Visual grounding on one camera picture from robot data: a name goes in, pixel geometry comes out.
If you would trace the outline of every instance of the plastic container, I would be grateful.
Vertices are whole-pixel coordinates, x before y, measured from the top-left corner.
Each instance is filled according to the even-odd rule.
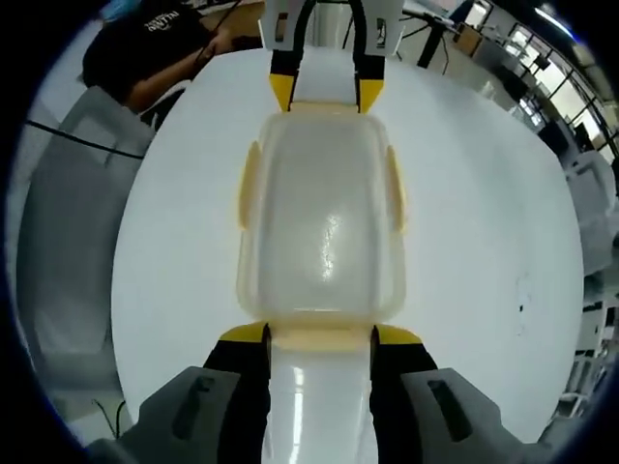
[[[378,120],[311,104],[272,116],[241,186],[242,307],[270,321],[390,317],[405,295],[403,211]]]

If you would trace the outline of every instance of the white tabletop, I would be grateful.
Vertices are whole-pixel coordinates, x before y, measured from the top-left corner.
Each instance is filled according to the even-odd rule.
[[[306,54],[349,60],[341,53]],[[236,200],[248,148],[278,111],[269,64],[264,50],[214,60],[135,179],[112,285],[118,372],[135,420],[146,397],[251,321],[235,292]],[[570,373],[582,303],[559,162],[493,102],[398,62],[387,64],[371,113],[396,148],[408,196],[407,297],[389,322],[497,403],[518,438],[537,440]]]

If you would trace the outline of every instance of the chair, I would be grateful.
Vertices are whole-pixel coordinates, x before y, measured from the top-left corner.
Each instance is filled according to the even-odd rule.
[[[154,132],[89,89],[59,130],[143,156]],[[44,387],[119,391],[110,332],[116,238],[140,159],[54,136],[32,175],[16,261],[16,302]]]
[[[584,274],[590,276],[612,263],[615,178],[604,157],[591,151],[580,154],[567,166],[566,179],[580,228]]]

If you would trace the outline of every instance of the wall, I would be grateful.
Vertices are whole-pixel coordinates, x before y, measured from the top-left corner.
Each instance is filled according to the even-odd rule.
[[[476,3],[475,5],[473,5],[471,12],[466,17],[465,22],[473,27],[477,27],[482,23],[485,17],[486,10]]]
[[[79,31],[56,64],[49,70],[37,99],[62,122],[75,102],[85,92],[86,86],[80,81],[81,62],[90,43],[101,30],[101,23],[90,21]]]
[[[253,0],[253,3],[248,3],[249,0],[245,0],[244,4],[239,6],[222,24],[230,31],[232,37],[258,37],[260,35],[258,19],[264,12],[264,4],[262,2],[255,2],[255,0]],[[217,10],[213,13],[207,13],[207,27],[214,29],[227,13],[228,8]]]

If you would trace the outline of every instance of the window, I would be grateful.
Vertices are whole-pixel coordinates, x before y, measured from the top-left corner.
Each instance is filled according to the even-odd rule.
[[[584,124],[584,128],[587,129],[587,133],[589,134],[589,140],[593,140],[601,133],[598,123],[596,123],[591,111],[588,109],[585,109],[580,115],[578,115],[572,121],[572,124],[574,127]]]
[[[590,106],[591,116],[598,124],[600,128],[604,127],[608,137],[611,137],[613,133],[613,129],[608,126],[607,115],[604,109],[604,106],[600,103],[598,99],[594,99],[593,103]]]
[[[530,39],[531,32],[525,27],[517,24],[505,43],[505,49],[508,53],[511,53],[516,57],[521,57],[524,55],[524,48]]]
[[[529,119],[531,120],[531,122],[533,123],[533,126],[537,127],[539,124],[542,123],[542,118],[540,117],[540,115],[535,111],[535,109],[531,106],[531,103],[529,101],[526,100],[520,100],[520,102],[518,103],[518,105],[522,108],[522,110],[526,113],[526,115],[529,117]]]
[[[535,78],[539,82],[542,93],[549,96],[565,80],[565,74],[553,61],[550,61],[550,65],[545,70],[539,70]]]
[[[541,55],[548,56],[550,54],[550,47],[537,36],[533,36],[530,45]]]
[[[587,84],[582,79],[582,77],[580,77],[580,74],[578,74],[577,72],[574,72],[572,74],[571,80],[573,80],[575,82],[575,84],[578,86],[578,88],[581,89],[581,91],[584,94],[583,95],[584,98],[586,98],[587,100],[593,100],[595,98],[595,94],[593,93],[593,91],[589,87],[589,84]]]
[[[469,26],[477,28],[486,20],[491,9],[492,7],[487,1],[478,0],[473,5],[471,13],[469,13],[466,19],[464,19],[464,22]]]
[[[615,102],[602,103],[595,99],[596,108],[608,127],[608,134],[614,134],[619,131],[619,108],[616,104]]]
[[[550,56],[548,58],[559,68],[559,70],[561,70],[563,74],[568,74],[572,70],[572,66],[556,51],[550,52]]]
[[[529,70],[531,70],[531,72],[534,72],[535,68],[537,68],[537,65],[535,65],[535,68],[532,69],[533,62],[538,56],[540,56],[540,52],[531,45],[527,45],[524,48],[524,53],[522,54],[522,56],[520,56],[520,63],[522,63]]]
[[[559,110],[563,119],[567,121],[572,121],[587,105],[587,101],[582,99],[569,80],[556,91],[550,101]]]

